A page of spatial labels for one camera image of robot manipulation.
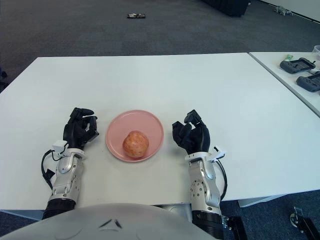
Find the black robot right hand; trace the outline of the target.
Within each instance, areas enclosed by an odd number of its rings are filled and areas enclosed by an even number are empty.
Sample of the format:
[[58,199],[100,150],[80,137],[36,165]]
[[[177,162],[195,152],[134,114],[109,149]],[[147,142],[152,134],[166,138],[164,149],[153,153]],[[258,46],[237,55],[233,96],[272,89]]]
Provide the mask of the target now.
[[209,151],[211,143],[209,130],[194,109],[186,115],[184,124],[179,121],[172,124],[172,137],[188,155]]

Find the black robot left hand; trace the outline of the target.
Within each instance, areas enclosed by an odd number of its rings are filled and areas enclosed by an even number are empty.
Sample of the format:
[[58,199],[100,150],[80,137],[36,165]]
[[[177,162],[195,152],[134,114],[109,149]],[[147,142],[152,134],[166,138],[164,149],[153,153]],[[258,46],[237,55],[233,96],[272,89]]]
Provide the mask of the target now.
[[95,139],[99,135],[97,119],[92,110],[75,107],[63,131],[63,140],[67,141],[68,147],[83,150]]

